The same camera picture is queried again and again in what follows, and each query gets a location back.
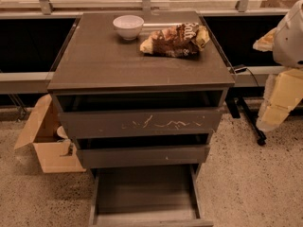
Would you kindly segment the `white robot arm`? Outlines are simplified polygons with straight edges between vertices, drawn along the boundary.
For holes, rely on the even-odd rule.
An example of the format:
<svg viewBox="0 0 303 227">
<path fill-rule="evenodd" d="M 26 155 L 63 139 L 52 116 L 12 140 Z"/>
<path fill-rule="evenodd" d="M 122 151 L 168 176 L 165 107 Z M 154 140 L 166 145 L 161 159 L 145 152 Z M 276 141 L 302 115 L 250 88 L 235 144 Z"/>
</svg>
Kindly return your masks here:
<svg viewBox="0 0 303 227">
<path fill-rule="evenodd" d="M 253 48 L 273 52 L 273 59 L 285 67 L 269 75 L 258 111 L 257 128 L 273 131 L 303 99 L 303 0 L 297 1 L 278 25 L 254 42 Z"/>
</svg>

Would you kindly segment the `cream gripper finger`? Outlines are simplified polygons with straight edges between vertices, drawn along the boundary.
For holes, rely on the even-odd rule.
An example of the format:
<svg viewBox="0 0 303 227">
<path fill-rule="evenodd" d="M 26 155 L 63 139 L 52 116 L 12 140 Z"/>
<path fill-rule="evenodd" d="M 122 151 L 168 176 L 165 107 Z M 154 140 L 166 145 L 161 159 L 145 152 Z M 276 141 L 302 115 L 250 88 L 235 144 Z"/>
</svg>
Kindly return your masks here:
<svg viewBox="0 0 303 227">
<path fill-rule="evenodd" d="M 275 33 L 276 28 L 271 29 L 264 36 L 254 42 L 253 48 L 261 52 L 272 51 Z"/>
<path fill-rule="evenodd" d="M 265 132 L 273 131 L 303 99 L 303 71 L 290 69 L 270 75 L 265 83 L 263 98 L 257 128 Z"/>
</svg>

